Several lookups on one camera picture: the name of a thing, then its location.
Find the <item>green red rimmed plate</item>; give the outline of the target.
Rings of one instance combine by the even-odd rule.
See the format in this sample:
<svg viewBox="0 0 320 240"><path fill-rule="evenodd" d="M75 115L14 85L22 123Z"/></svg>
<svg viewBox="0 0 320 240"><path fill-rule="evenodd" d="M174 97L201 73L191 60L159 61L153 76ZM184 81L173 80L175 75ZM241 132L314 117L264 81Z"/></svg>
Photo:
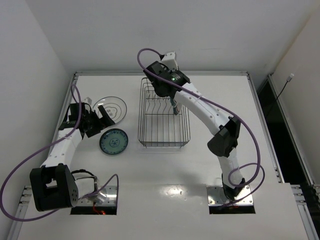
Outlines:
<svg viewBox="0 0 320 240"><path fill-rule="evenodd" d="M182 104L177 102L177 110L173 109L173 114L177 116L180 113L181 108L182 108Z"/></svg>
<svg viewBox="0 0 320 240"><path fill-rule="evenodd" d="M171 103L173 110L176 111L177 105L178 105L177 102L173 98L170 98L170 103Z"/></svg>

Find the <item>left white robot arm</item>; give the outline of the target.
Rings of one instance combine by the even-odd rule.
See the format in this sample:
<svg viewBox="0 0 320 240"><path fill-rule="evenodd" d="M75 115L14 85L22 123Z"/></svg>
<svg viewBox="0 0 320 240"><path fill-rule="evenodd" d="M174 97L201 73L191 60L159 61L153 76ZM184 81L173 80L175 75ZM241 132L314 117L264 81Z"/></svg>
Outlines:
<svg viewBox="0 0 320 240"><path fill-rule="evenodd" d="M76 179L70 171L71 162L84 137L93 137L115 123L99 106L101 117L86 103L71 103L68 117L58 129L58 138L41 167L31 170L29 178L35 207L39 212L73 208L82 198L98 194L95 175Z"/></svg>

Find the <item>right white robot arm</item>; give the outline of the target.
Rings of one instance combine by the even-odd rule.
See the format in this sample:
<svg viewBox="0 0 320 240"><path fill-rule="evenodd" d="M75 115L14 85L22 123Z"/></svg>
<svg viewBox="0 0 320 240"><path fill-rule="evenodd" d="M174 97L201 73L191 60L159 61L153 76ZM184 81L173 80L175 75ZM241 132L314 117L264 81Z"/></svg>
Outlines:
<svg viewBox="0 0 320 240"><path fill-rule="evenodd" d="M231 117L200 98L156 78L161 77L198 94L198 90L190 79L179 70L171 71L164 64L155 61L143 72L159 97L170 98L175 115L185 106L205 124L213 135L213 138L207 143L207 147L218 157L224 194L233 201L243 189L240 184L245 182L239 170L236 150L241 127L239 119Z"/></svg>

